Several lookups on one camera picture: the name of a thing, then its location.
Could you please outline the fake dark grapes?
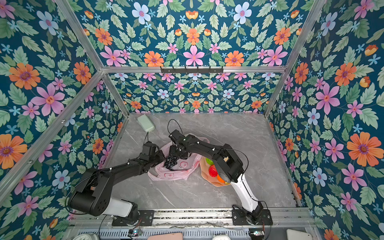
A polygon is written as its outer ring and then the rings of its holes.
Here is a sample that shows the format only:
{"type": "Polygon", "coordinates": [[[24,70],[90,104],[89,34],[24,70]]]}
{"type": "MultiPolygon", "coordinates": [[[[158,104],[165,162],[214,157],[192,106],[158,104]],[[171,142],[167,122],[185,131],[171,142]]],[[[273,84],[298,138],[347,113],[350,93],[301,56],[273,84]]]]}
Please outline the fake dark grapes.
{"type": "Polygon", "coordinates": [[[176,156],[168,155],[164,162],[164,167],[170,171],[175,170],[175,166],[178,165],[179,158],[176,156]]]}

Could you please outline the fake red strawberry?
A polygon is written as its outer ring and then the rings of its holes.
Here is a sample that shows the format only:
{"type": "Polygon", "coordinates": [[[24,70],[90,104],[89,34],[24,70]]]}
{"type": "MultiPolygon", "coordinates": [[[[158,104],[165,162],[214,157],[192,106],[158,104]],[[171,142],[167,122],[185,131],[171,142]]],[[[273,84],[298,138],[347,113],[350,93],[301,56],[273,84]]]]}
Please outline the fake red strawberry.
{"type": "Polygon", "coordinates": [[[212,177],[212,178],[216,178],[217,175],[218,175],[218,171],[216,169],[216,167],[214,165],[211,165],[209,167],[209,175],[212,177]]]}

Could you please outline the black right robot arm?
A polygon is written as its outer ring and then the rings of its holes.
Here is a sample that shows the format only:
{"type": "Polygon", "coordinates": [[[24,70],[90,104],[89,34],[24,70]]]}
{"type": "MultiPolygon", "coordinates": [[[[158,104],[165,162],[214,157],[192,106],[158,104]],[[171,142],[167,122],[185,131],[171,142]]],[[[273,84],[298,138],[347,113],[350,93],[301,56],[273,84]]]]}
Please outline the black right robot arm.
{"type": "Polygon", "coordinates": [[[247,221],[254,225],[262,219],[264,206],[251,191],[245,177],[247,169],[230,145],[212,145],[193,135],[183,135],[178,130],[170,133],[173,145],[169,155],[177,159],[184,159],[189,154],[198,154],[213,161],[220,178],[229,183],[237,193],[242,206],[239,210],[245,214],[247,221]]]}

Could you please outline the pink scalloped bowl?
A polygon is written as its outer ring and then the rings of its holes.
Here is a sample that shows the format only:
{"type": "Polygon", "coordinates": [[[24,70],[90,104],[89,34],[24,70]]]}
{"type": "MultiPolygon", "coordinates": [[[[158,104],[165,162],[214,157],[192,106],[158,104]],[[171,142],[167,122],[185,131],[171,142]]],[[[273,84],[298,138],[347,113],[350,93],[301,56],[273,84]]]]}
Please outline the pink scalloped bowl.
{"type": "Polygon", "coordinates": [[[200,160],[201,176],[215,187],[228,186],[220,176],[212,160],[202,157],[200,160]]]}

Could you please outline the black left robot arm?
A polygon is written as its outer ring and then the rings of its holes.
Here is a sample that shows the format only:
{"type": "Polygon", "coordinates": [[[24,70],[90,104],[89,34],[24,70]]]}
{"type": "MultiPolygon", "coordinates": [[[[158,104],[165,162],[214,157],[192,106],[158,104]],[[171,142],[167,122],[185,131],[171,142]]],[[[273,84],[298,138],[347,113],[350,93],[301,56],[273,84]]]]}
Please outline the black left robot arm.
{"type": "Polygon", "coordinates": [[[89,169],[69,194],[68,207],[94,217],[111,215],[126,218],[134,209],[134,203],[112,197],[115,185],[147,173],[165,160],[160,148],[146,142],[138,157],[126,163],[104,169],[89,169]]]}

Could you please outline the fake green lime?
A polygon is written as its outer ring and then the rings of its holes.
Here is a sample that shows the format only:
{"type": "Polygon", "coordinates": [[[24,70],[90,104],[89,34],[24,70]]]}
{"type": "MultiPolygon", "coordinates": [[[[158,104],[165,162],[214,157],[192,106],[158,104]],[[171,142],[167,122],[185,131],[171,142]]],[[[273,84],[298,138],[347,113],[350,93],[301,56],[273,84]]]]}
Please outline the fake green lime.
{"type": "Polygon", "coordinates": [[[206,162],[207,162],[207,164],[209,164],[210,166],[214,164],[213,161],[210,160],[210,159],[208,159],[208,158],[206,158],[206,162]]]}

